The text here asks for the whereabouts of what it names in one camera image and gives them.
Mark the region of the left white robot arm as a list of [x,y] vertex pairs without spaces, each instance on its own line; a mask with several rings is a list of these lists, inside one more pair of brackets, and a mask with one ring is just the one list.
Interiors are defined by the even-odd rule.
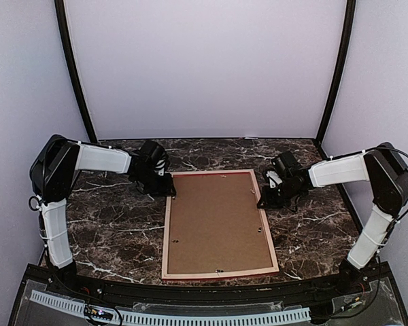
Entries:
[[165,149],[155,141],[146,141],[131,153],[122,149],[67,139],[59,134],[50,137],[32,164],[35,211],[41,214],[41,237],[49,260],[62,269],[73,263],[66,222],[67,199],[77,173],[81,170],[106,171],[127,175],[141,193],[151,197],[176,195]]

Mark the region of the left black corner post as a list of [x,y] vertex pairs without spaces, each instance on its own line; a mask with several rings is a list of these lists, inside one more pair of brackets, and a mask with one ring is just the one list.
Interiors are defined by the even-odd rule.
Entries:
[[63,48],[63,54],[65,57],[65,62],[68,69],[69,78],[73,88],[76,103],[78,104],[78,109],[80,116],[86,131],[86,135],[91,143],[97,143],[98,139],[96,136],[95,128],[93,126],[90,112],[86,104],[86,99],[84,97],[84,92],[82,84],[80,81],[80,76],[78,73],[78,68],[76,65],[73,47],[71,44],[71,35],[69,32],[69,26],[67,21],[67,15],[65,12],[65,2],[63,0],[54,0],[56,20],[59,29],[59,34],[61,37],[61,43]]

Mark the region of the brown backing board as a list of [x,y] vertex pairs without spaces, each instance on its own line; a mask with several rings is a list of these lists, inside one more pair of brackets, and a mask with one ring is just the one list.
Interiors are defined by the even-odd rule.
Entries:
[[166,201],[162,278],[275,274],[277,257],[252,169],[173,174]]

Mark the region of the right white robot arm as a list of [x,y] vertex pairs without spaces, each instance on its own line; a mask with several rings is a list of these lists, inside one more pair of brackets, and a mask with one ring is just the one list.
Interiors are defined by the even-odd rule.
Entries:
[[389,142],[303,166],[290,151],[274,157],[263,173],[257,207],[295,210],[299,198],[315,188],[366,182],[372,194],[372,209],[355,245],[334,278],[333,288],[347,295],[358,286],[363,269],[390,237],[394,226],[408,213],[408,154]]

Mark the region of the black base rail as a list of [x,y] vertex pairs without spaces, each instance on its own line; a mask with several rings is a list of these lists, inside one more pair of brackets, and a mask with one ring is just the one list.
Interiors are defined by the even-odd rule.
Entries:
[[285,305],[329,306],[332,299],[344,294],[336,289],[337,282],[341,280],[338,274],[307,280],[232,287],[139,285],[76,275],[76,286],[71,292],[60,285],[47,268],[28,264],[20,287],[24,287],[30,280],[38,282],[42,289],[83,299],[91,304],[127,308],[137,303],[221,306],[283,302]]

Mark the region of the small circuit board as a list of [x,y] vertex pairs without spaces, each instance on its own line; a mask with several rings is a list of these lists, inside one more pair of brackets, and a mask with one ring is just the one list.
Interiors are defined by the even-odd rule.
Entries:
[[110,322],[113,319],[113,314],[95,306],[85,305],[84,316],[90,321]]

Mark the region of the right black corner post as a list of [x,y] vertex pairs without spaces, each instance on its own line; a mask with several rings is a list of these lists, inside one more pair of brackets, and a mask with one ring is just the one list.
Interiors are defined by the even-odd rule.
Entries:
[[318,128],[316,137],[315,137],[315,142],[318,147],[321,147],[324,142],[326,132],[328,130],[330,120],[333,114],[333,109],[335,107],[335,103],[337,100],[337,95],[338,95],[338,91],[341,85],[343,71],[345,68],[347,53],[348,53],[349,46],[350,46],[350,39],[352,36],[355,11],[356,11],[356,0],[347,0],[346,7],[345,7],[345,15],[343,19],[341,39],[339,42],[339,49],[337,52],[337,59],[335,63],[333,77],[331,79],[328,96],[327,96],[326,103],[324,106],[324,112],[322,114],[322,119],[320,121],[320,125]]

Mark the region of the black corner post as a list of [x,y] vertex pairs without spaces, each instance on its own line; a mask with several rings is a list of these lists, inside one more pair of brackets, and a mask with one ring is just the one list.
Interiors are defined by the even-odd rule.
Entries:
[[84,97],[84,92],[82,84],[80,81],[80,76],[78,73],[78,68],[76,65],[73,47],[71,44],[71,35],[69,32],[69,26],[67,21],[67,15],[65,12],[65,2],[63,0],[54,0],[56,20],[59,29],[59,34],[61,37],[61,43],[63,48],[63,54],[65,57],[65,62],[68,69],[69,78],[73,88],[76,103],[78,104],[78,109],[80,116],[86,131],[86,135],[91,143],[97,143],[98,139],[96,136],[95,128],[93,126],[90,112],[86,104],[86,99]]
[[352,36],[355,11],[356,11],[356,0],[347,0],[346,7],[345,7],[345,15],[343,19],[341,39],[339,42],[339,49],[337,52],[337,59],[335,63],[333,77],[331,79],[328,96],[327,96],[326,103],[324,106],[324,112],[322,114],[322,119],[320,121],[320,125],[318,128],[316,137],[315,137],[315,142],[318,147],[321,147],[324,142],[326,132],[328,130],[330,120],[333,114],[333,109],[335,107],[335,103],[337,100],[337,95],[338,95],[338,91],[341,85],[343,71],[345,68],[347,53],[348,53],[349,46],[350,46],[350,39]]

